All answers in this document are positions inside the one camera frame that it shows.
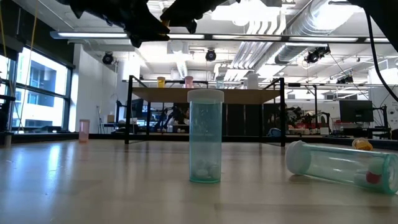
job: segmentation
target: wooden shelf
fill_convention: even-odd
[[[187,88],[133,88],[132,93],[148,102],[187,103]],[[260,105],[279,96],[279,90],[227,90],[224,92],[226,104]]]

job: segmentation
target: floor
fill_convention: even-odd
[[[0,223],[398,220],[398,195],[292,176],[277,146],[225,143],[222,172],[220,184],[189,182],[187,142],[15,145],[0,149]]]

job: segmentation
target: black table frame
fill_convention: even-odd
[[[144,83],[140,81],[140,79],[136,78],[134,75],[129,76],[129,81],[128,81],[128,89],[127,89],[127,108],[131,108],[131,99],[132,99],[132,92],[133,92],[133,80],[137,81],[140,85],[142,85],[144,88],[147,88]],[[166,81],[167,83],[183,83],[181,80],[175,80],[175,81]],[[207,85],[208,88],[208,81],[193,81],[194,83],[201,83]],[[280,85],[280,104],[285,105],[285,79],[284,78],[278,78],[274,80],[270,85],[264,88],[264,90],[269,89],[270,87],[274,87],[279,83]],[[164,136],[164,135],[150,135],[150,104],[151,102],[148,102],[148,110],[147,110],[147,127],[146,127],[146,135],[145,136],[134,136],[132,138],[132,135],[130,135],[130,120],[131,120],[131,110],[126,111],[126,130],[124,133],[124,143],[129,144],[130,140],[160,140],[164,141],[165,138],[169,139],[176,139],[176,138],[182,138],[185,140],[188,140],[188,136]],[[262,104],[259,107],[259,122],[262,124],[263,123],[263,109],[264,109],[264,104]],[[285,107],[281,106],[280,110],[281,114],[285,114]],[[280,142],[280,146],[284,147],[286,145],[286,128],[285,128],[285,123],[286,123],[286,118],[285,116],[280,117],[280,131],[281,131],[281,137],[280,138],[265,138],[263,135],[263,128],[264,125],[259,125],[259,136],[258,138],[252,137],[252,136],[223,136],[224,141],[235,141],[235,142],[253,142],[253,140],[257,139],[258,142]]]

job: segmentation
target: red object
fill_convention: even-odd
[[[366,181],[370,184],[378,184],[381,180],[381,175],[372,174],[371,172],[366,173]]]

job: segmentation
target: white cap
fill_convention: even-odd
[[[311,165],[311,153],[306,147],[305,142],[292,142],[285,153],[285,163],[287,169],[293,174],[305,174]]]
[[[220,90],[191,90],[188,92],[188,102],[200,102],[205,104],[223,103],[224,92]]]

